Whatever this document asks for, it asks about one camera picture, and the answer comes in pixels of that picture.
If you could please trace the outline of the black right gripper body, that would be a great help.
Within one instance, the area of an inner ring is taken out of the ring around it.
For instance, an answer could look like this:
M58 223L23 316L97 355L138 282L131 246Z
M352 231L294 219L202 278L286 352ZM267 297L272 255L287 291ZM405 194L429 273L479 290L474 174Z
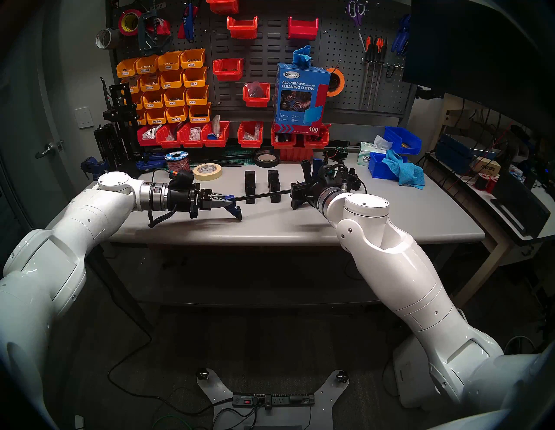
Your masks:
M308 187L308 204L317 205L318 199L324 192L333 187L333 173L321 173L313 179Z

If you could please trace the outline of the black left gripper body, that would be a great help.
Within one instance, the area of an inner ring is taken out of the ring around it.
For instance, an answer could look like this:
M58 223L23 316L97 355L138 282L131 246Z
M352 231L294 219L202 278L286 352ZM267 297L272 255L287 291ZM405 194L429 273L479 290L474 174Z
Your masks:
M173 212L188 212L191 219L196 219L200 210L200 191L199 183L192 183L191 185L168 184L167 209Z

